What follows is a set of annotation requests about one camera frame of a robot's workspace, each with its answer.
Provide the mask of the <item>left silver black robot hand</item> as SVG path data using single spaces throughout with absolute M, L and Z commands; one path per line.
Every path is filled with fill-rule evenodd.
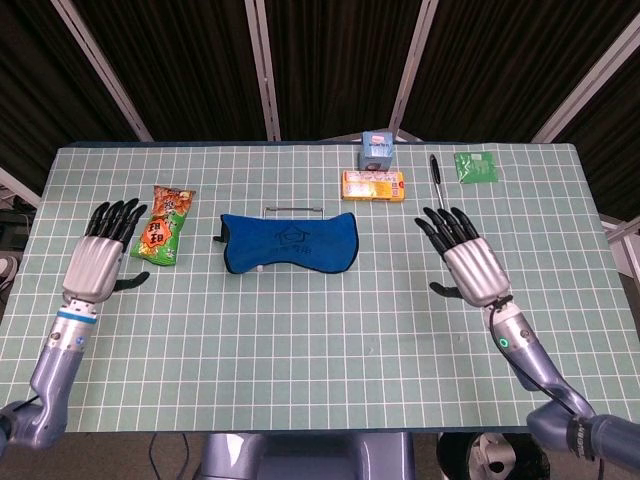
M 73 301 L 99 304 L 114 292 L 138 288 L 149 278 L 146 271 L 129 279 L 117 278 L 123 256 L 146 209 L 138 198 L 103 202 L 95 209 L 65 274 L 66 305 Z

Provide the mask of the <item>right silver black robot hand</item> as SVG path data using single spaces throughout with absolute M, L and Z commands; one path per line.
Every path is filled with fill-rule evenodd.
M 445 298 L 459 298 L 474 307 L 486 307 L 507 296 L 510 280 L 489 243 L 479 235 L 460 209 L 423 208 L 430 222 L 415 218 L 447 266 L 455 285 L 431 282 L 430 288 Z

